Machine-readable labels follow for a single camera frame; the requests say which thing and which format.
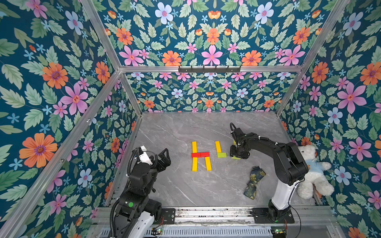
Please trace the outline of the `yellow block of h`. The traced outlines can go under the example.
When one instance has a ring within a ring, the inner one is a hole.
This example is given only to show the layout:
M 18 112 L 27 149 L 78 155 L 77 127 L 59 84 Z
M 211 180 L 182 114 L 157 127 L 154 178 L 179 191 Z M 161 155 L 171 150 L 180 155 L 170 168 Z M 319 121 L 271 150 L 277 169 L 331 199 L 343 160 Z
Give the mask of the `yellow block of h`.
M 197 142 L 196 141 L 192 142 L 192 153 L 197 153 Z

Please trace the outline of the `small red block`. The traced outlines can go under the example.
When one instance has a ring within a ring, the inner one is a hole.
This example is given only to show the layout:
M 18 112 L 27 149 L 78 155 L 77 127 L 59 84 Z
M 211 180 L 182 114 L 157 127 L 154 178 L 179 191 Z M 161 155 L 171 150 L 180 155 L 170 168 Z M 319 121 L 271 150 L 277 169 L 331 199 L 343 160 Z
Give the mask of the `small red block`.
M 210 153 L 209 152 L 201 152 L 200 156 L 201 156 L 201 158 L 206 158 L 206 157 L 210 156 Z

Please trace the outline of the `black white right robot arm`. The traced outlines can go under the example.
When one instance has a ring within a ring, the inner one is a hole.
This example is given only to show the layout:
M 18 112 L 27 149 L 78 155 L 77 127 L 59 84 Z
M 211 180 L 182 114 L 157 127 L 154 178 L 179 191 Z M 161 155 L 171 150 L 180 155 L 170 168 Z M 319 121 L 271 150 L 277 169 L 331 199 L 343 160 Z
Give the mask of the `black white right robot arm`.
M 259 151 L 273 159 L 278 178 L 275 193 L 268 203 L 265 217 L 271 222 L 281 222 L 292 216 L 290 201 L 295 188 L 308 172 L 308 166 L 294 143 L 279 143 L 256 133 L 245 134 L 230 123 L 231 135 L 235 142 L 230 147 L 230 156 L 248 159 L 251 150 Z

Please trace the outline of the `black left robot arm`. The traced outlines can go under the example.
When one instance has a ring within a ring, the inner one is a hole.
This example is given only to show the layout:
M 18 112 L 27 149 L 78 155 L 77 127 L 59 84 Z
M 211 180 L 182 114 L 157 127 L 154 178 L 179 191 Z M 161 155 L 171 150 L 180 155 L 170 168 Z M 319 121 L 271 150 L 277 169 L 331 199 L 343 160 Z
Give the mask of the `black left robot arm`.
M 164 223 L 162 203 L 149 198 L 157 175 L 171 165 L 169 150 L 156 154 L 145 146 L 132 151 L 127 164 L 128 183 L 110 211 L 109 238 L 143 238 L 154 224 Z

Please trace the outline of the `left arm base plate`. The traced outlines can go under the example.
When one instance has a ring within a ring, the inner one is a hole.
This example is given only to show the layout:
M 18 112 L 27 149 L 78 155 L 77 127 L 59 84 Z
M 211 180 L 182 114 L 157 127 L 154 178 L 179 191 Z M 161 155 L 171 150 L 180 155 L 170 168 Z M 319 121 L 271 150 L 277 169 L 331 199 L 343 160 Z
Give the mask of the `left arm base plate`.
M 175 208 L 163 208 L 161 217 L 155 221 L 155 225 L 173 225 L 175 224 L 176 209 Z

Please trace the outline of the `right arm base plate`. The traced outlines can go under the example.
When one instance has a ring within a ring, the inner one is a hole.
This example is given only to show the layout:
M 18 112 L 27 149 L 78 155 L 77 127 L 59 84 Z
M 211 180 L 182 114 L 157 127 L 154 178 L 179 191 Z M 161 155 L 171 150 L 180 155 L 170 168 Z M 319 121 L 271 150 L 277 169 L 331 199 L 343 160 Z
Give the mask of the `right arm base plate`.
M 276 208 L 253 208 L 250 214 L 256 224 L 294 224 L 295 219 L 290 208 L 277 210 Z

